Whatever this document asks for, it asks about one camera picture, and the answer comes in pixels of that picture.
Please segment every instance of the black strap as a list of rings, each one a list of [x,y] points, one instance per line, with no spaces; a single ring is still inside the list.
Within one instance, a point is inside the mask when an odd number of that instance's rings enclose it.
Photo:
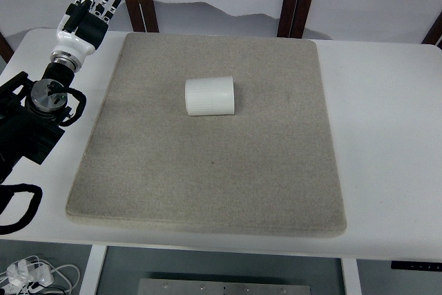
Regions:
[[[1,185],[0,186],[0,214],[5,211],[5,208],[8,206],[11,201],[13,195],[15,193],[28,192],[33,193],[34,196],[29,202],[28,210],[25,212],[24,216],[21,219],[12,224],[6,226],[0,226],[0,235],[11,234],[15,231],[19,231],[24,227],[28,226],[32,219],[37,214],[37,210],[39,208],[41,197],[43,197],[43,191],[40,187],[35,186],[33,184],[16,184],[12,186]]]

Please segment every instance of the white cylinder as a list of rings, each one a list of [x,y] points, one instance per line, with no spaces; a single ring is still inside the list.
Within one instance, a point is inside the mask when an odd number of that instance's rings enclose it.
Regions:
[[[189,115],[235,114],[232,76],[188,79],[185,95]]]

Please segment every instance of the metal plate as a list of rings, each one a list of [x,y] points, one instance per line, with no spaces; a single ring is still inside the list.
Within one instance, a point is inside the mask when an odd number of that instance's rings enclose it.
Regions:
[[[310,286],[141,279],[138,295],[310,295]]]

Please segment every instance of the gray felt mat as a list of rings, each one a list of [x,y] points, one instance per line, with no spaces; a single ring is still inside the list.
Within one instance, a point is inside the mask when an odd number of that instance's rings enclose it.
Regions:
[[[185,80],[217,76],[233,76],[235,115],[189,117]],[[343,233],[316,45],[129,34],[66,210],[113,227]]]

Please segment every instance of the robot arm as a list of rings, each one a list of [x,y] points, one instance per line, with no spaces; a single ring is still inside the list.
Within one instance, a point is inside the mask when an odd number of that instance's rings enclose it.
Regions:
[[[60,127],[70,126],[81,117],[86,96],[70,84],[85,58],[103,42],[121,0],[114,0],[111,5],[108,2],[75,0],[58,26],[58,43],[42,78],[33,82],[21,72],[0,86],[0,184],[22,157],[41,164],[64,134]],[[73,116],[68,95],[79,102]],[[13,187],[0,186],[0,213],[15,192]],[[33,204],[34,214],[38,204],[39,200]],[[16,225],[14,231],[26,226],[32,217],[27,213],[26,222]],[[0,234],[7,234],[8,229],[2,227]]]

